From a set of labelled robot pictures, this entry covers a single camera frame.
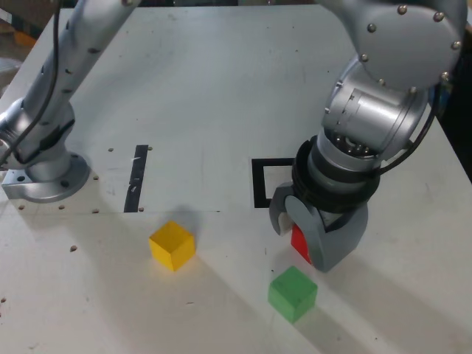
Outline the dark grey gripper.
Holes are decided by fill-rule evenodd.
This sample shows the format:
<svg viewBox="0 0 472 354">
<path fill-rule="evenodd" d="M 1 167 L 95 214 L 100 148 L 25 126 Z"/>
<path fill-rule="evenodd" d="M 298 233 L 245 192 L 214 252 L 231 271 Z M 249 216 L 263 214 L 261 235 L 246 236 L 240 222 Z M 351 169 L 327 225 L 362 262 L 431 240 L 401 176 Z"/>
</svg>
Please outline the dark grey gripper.
<svg viewBox="0 0 472 354">
<path fill-rule="evenodd" d="M 294 222 L 305 238 L 313 267 L 328 272 L 358 246 L 367 227 L 368 206 L 359 207 L 343 226 L 325 232 L 318 210 L 293 195 L 292 185 L 279 185 L 275 189 L 269 205 L 271 225 L 279 236 L 283 236 Z"/>
</svg>

